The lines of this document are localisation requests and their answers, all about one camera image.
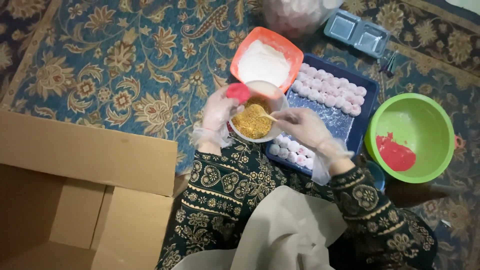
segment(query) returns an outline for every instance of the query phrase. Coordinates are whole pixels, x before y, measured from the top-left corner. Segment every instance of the white flour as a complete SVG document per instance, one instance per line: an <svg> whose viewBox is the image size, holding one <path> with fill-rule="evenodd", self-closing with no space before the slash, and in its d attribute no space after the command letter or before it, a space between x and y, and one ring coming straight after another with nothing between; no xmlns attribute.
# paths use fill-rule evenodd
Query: white flour
<svg viewBox="0 0 480 270"><path fill-rule="evenodd" d="M262 80L281 86L288 77L290 64L283 53L256 40L240 58L238 68L244 83Z"/></svg>

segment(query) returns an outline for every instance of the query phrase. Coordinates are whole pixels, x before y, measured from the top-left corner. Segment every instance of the floral patterned rug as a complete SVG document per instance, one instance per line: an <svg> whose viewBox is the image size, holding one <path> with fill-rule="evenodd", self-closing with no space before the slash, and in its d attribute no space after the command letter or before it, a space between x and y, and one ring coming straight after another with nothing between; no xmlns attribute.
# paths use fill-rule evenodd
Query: floral patterned rug
<svg viewBox="0 0 480 270"><path fill-rule="evenodd" d="M415 210L438 235L436 269L476 270L480 18L429 2L346 0L342 7L392 32L387 53L400 51L392 78L322 34L299 47L377 80L377 106L417 92L447 111L461 144L435 181L469 191ZM0 0L0 107L175 140L177 173L187 173L192 128L207 96L229 81L231 59L261 24L261 8L257 0Z"/></svg>

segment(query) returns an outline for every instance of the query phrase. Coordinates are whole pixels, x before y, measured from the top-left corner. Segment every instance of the disposable plastic glove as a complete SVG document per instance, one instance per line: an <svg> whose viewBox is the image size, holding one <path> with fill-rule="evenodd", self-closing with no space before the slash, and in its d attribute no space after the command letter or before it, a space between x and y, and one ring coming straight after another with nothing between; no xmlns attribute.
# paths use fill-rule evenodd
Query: disposable plastic glove
<svg viewBox="0 0 480 270"><path fill-rule="evenodd" d="M312 178L315 178L316 171L328 171L330 165L336 160L353 156L353 152L347 150L342 140L332 137L320 116L311 109L289 108L275 111L271 115L278 119L276 125L281 130L314 151L316 157L320 159L314 160Z"/></svg>
<svg viewBox="0 0 480 270"><path fill-rule="evenodd" d="M232 140L228 138L227 121L242 112L243 106L239 106L237 99L225 96L227 88L217 90L208 98L202 126L193 130L193 145L203 141L218 144L221 148L232 145Z"/></svg>

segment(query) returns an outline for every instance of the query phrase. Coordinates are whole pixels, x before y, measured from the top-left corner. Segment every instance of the person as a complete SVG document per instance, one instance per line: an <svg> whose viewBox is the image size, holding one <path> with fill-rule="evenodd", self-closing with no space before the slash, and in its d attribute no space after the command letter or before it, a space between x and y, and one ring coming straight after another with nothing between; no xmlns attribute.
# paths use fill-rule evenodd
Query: person
<svg viewBox="0 0 480 270"><path fill-rule="evenodd" d="M207 100L203 124L194 131L191 178L172 213L157 269L171 269L199 251L236 248L257 205L283 185L338 206L348 228L328 247L334 269L433 269L438 247L433 231L374 187L315 112L290 108L272 116L284 132L326 159L331 175L326 186L270 161L261 144L234 134L227 138L226 122L242 107L225 92L220 89Z"/></svg>

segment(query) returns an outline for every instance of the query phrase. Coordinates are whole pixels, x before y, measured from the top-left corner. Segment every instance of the white bowl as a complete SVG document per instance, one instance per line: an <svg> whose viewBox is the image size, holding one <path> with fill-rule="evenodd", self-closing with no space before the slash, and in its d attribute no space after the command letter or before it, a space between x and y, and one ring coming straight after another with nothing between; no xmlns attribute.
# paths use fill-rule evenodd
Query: white bowl
<svg viewBox="0 0 480 270"><path fill-rule="evenodd" d="M268 102L268 105L272 109L272 111L277 111L277 110L283 110L287 109L288 106L288 101L287 97L285 94L275 86L274 84L271 84L266 81L251 81L245 83L246 86L250 89L250 93L252 96L261 96L263 99L265 99ZM233 131L238 134L241 138L254 142L254 143L264 143L268 142L270 140L275 139L278 135L282 133L282 130L280 130L276 125L275 122L272 124L272 128L270 131L263 136L260 139L250 139L242 135L233 125L232 120L228 121L230 123L230 126L232 127Z"/></svg>

